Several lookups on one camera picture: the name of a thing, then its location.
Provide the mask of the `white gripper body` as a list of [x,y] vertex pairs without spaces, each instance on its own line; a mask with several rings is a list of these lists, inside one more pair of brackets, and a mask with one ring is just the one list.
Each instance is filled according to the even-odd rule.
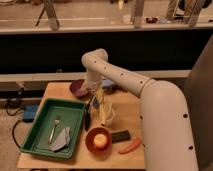
[[82,88],[87,90],[88,92],[94,93],[101,85],[101,77],[92,77],[90,75],[86,75]]

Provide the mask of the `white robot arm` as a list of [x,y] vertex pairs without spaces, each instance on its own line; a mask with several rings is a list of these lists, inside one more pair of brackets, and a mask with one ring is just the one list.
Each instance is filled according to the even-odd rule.
[[186,98],[178,86],[112,65],[103,49],[82,56],[86,86],[103,77],[140,99],[146,171],[199,171]]

